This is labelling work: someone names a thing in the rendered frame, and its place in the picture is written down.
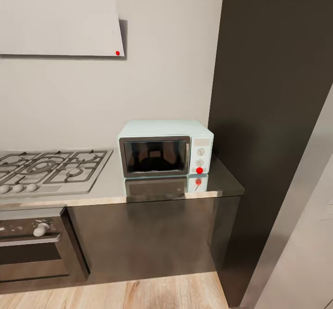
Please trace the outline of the microwave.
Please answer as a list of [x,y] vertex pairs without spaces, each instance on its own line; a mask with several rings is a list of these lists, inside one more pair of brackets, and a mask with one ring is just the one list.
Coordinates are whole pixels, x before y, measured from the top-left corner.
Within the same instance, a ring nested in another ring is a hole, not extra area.
[[117,136],[122,176],[206,174],[213,139],[196,119],[128,121]]

